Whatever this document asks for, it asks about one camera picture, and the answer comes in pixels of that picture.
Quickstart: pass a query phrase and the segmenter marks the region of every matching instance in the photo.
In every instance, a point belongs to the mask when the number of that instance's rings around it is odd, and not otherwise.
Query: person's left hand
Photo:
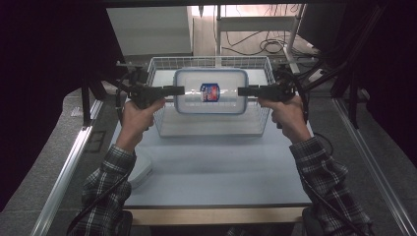
[[[147,109],[141,110],[133,101],[125,103],[123,110],[122,130],[116,141],[116,146],[132,152],[142,140],[143,132],[153,125],[153,113],[165,104],[165,99],[155,101]]]

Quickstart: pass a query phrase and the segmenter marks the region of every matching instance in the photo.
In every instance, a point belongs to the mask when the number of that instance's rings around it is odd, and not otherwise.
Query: white table surface
[[[306,206],[289,146],[270,119],[261,137],[161,138],[151,127],[136,150],[151,156],[153,172],[125,207]]]

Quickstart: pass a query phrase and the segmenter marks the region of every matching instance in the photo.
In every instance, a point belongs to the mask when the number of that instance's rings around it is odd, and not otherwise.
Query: can label
[[[202,93],[202,102],[217,102],[220,99],[218,84],[202,84],[200,92]]]

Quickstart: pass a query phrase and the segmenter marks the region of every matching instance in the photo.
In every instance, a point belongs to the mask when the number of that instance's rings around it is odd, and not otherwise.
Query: aluminum rail
[[[62,199],[64,198],[68,185],[70,184],[71,178],[77,167],[77,163],[81,154],[83,153],[83,149],[87,143],[87,140],[89,139],[94,121],[101,109],[102,103],[102,101],[96,100],[92,105],[90,110],[91,124],[86,128],[82,128],[82,130],[79,132],[67,157],[67,160],[62,167],[61,173],[59,174],[58,179],[56,180],[55,185],[52,188],[52,191],[49,194],[49,197],[46,200],[42,212],[40,213],[39,218],[37,219],[30,235],[40,236],[47,234],[49,227],[51,226],[51,223],[55,217],[56,211],[61,205]]]
[[[335,98],[333,102],[402,234],[404,236],[416,236],[416,227],[411,222],[407,210],[402,204],[399,196],[395,193],[394,189],[388,182],[387,177],[384,175],[383,170],[366,144],[361,132],[355,129],[350,122],[347,116],[347,109],[342,98]]]

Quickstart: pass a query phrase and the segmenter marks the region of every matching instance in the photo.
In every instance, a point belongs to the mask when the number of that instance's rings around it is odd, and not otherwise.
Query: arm
[[[259,103],[272,109],[272,121],[282,125],[283,135],[291,141],[290,150],[301,179],[305,179],[332,207],[369,235],[371,220],[344,184],[347,169],[336,163],[317,138],[311,136],[303,118],[300,97],[294,96],[285,103],[259,98]],[[316,218],[326,235],[355,235],[326,206],[319,204],[318,197],[304,181],[302,184],[313,202]]]
[[[136,161],[133,155],[135,146],[142,140],[143,132],[153,125],[153,113],[164,105],[164,101],[158,100],[145,110],[139,109],[132,101],[125,104],[123,126],[116,144],[109,149],[100,167],[86,179],[83,208],[129,172]],[[125,180],[87,213],[70,235],[116,235],[123,205],[130,194],[131,185]]]

